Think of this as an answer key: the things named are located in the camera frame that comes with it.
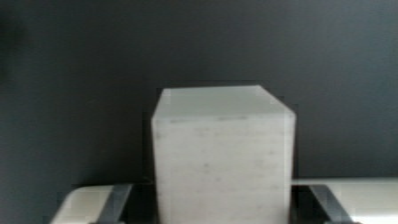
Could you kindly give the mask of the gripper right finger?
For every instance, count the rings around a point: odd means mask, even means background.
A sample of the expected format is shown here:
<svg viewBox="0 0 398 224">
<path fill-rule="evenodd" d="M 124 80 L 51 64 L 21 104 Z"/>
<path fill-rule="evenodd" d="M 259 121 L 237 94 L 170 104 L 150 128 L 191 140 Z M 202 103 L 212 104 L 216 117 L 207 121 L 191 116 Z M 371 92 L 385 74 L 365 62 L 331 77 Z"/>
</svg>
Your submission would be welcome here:
<svg viewBox="0 0 398 224">
<path fill-rule="evenodd" d="M 291 186 L 289 224 L 360 224 L 321 184 Z"/>
</svg>

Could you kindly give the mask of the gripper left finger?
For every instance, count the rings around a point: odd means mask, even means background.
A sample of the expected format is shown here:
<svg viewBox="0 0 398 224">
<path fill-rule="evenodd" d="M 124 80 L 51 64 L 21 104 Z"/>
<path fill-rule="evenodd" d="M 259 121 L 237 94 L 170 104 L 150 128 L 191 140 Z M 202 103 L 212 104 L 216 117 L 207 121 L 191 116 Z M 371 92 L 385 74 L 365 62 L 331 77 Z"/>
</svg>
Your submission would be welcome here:
<svg viewBox="0 0 398 224">
<path fill-rule="evenodd" d="M 124 224 L 124 222 L 120 221 L 120 216 L 124 212 L 131 189 L 131 184 L 116 184 L 111 186 L 109 195 L 104 201 L 104 205 L 101 207 L 99 216 L 90 224 Z"/>
</svg>

